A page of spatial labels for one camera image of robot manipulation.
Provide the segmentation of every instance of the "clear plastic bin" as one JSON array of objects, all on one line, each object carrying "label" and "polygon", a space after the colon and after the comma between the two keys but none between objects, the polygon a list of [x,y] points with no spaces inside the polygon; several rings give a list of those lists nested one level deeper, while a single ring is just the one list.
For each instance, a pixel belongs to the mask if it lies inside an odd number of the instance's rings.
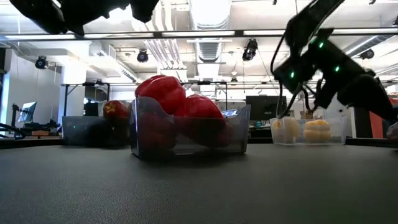
[{"label": "clear plastic bin", "polygon": [[133,102],[131,151],[142,159],[246,152],[250,105],[226,119],[180,118],[167,115],[149,97]]},{"label": "clear plastic bin", "polygon": [[123,147],[129,144],[129,120],[108,121],[99,116],[64,116],[63,143],[67,146]]},{"label": "clear plastic bin", "polygon": [[344,118],[305,120],[284,117],[273,118],[272,140],[281,145],[344,144]]}]

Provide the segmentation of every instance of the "security camera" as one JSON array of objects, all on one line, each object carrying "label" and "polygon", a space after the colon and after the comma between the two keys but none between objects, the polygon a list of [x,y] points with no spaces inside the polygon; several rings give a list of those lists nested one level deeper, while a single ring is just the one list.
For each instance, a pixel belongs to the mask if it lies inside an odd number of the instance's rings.
[{"label": "security camera", "polygon": [[359,55],[360,59],[372,59],[374,57],[374,51],[369,49]]},{"label": "security camera", "polygon": [[35,63],[36,68],[38,69],[47,69],[49,67],[49,62],[47,61],[46,56],[39,56]]},{"label": "security camera", "polygon": [[137,60],[140,63],[145,63],[148,61],[147,50],[140,50],[137,56]]},{"label": "security camera", "polygon": [[244,49],[242,59],[247,62],[250,61],[256,56],[256,51],[258,49],[258,44],[255,39],[250,39],[246,48]]}]

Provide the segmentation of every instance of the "red bell pepper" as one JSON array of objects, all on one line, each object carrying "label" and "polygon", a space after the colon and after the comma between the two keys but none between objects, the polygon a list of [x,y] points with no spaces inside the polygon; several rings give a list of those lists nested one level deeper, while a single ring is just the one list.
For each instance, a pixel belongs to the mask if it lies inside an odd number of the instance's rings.
[{"label": "red bell pepper", "polygon": [[167,116],[144,113],[138,118],[138,147],[149,152],[167,151],[175,146],[177,132]]},{"label": "red bell pepper", "polygon": [[197,144],[225,147],[233,128],[218,107],[207,97],[191,95],[174,114],[178,130]]},{"label": "red bell pepper", "polygon": [[137,87],[137,96],[148,96],[159,102],[163,110],[173,115],[185,100],[185,90],[175,77],[157,75]]},{"label": "red bell pepper", "polygon": [[104,117],[107,119],[129,118],[130,111],[128,106],[118,100],[111,100],[105,103]]}]

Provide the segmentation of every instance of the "gray table surface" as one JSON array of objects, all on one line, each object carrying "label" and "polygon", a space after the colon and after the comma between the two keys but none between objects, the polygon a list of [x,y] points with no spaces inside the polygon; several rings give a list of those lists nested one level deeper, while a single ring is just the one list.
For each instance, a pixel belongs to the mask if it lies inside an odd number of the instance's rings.
[{"label": "gray table surface", "polygon": [[0,151],[0,223],[398,223],[398,156],[249,145],[211,162],[130,150]]}]

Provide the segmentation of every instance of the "ceiling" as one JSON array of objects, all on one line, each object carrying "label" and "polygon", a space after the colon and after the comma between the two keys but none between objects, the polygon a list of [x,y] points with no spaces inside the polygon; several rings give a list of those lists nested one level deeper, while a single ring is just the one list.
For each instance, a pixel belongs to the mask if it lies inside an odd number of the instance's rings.
[{"label": "ceiling", "polygon": [[[172,24],[175,30],[191,29],[190,13],[187,11],[188,0],[170,0],[172,4]],[[297,10],[301,10],[310,1],[308,0],[279,0],[275,6],[272,0],[232,0],[231,15],[229,18],[229,29],[284,29],[289,19],[294,16]],[[323,24],[323,27],[390,27],[392,21],[398,16],[398,0],[377,0],[373,5],[369,5],[367,0],[346,0]],[[125,18],[117,23],[113,20],[99,18],[85,26],[85,32],[134,32],[130,18]],[[43,33],[33,22],[20,15],[19,12],[9,3],[8,0],[0,0],[0,33]],[[346,49],[354,42],[361,42],[366,37],[344,36],[331,37],[330,40],[339,48]],[[221,54],[218,80],[231,79],[231,72],[237,72],[238,81],[242,82],[266,82],[272,79],[269,64],[274,54],[279,38],[257,38],[259,54],[252,61],[243,62],[241,59],[243,48],[247,39],[234,38],[232,42],[224,43]],[[58,48],[76,49],[78,45],[73,42],[43,42],[36,46],[47,48],[56,45]],[[116,50],[126,50],[118,53],[118,59],[135,72],[137,76],[144,80],[157,73],[158,62],[149,54],[146,63],[139,63],[136,60],[138,49],[145,49],[146,46],[141,40],[102,40],[103,45],[112,45]],[[188,79],[194,79],[197,75],[195,62],[195,49],[193,44],[188,44],[186,39],[177,39],[177,45],[183,64],[187,67]],[[357,62],[375,71],[384,70],[393,66],[398,57],[398,37],[393,37],[372,48],[375,52],[374,58],[370,60],[360,60]],[[289,56],[287,46],[283,45],[277,56],[276,64],[281,63]],[[98,78],[94,72],[89,76]],[[391,80],[398,78],[398,72],[391,70],[381,76],[381,80]],[[128,88],[120,88],[120,91],[127,91]]]}]

